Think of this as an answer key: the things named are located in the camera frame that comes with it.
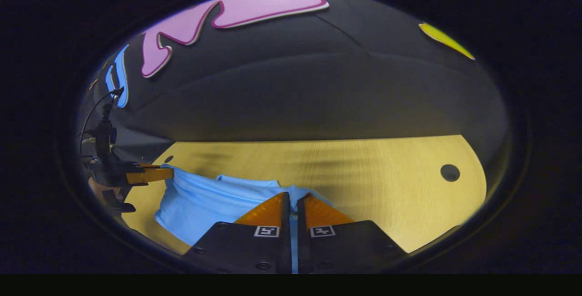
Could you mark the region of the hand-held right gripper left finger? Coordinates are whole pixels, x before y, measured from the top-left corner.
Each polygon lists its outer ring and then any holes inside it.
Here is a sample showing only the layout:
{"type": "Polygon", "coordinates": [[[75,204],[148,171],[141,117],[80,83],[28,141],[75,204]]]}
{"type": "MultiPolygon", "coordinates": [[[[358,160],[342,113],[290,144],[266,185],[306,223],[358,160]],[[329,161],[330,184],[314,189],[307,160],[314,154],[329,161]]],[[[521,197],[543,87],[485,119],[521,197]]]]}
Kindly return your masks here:
{"type": "Polygon", "coordinates": [[[290,198],[281,192],[234,223],[216,222],[185,254],[200,269],[237,275],[292,272],[290,198]]]}

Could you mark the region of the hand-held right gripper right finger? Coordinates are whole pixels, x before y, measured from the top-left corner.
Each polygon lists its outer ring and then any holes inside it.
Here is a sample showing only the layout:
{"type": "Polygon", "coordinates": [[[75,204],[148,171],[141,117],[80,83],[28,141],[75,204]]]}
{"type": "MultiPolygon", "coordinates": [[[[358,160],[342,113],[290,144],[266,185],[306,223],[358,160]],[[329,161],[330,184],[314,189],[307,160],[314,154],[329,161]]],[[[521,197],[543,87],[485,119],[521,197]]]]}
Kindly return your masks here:
{"type": "Polygon", "coordinates": [[[382,273],[408,258],[372,220],[352,220],[312,194],[297,206],[300,275],[382,273]]]}

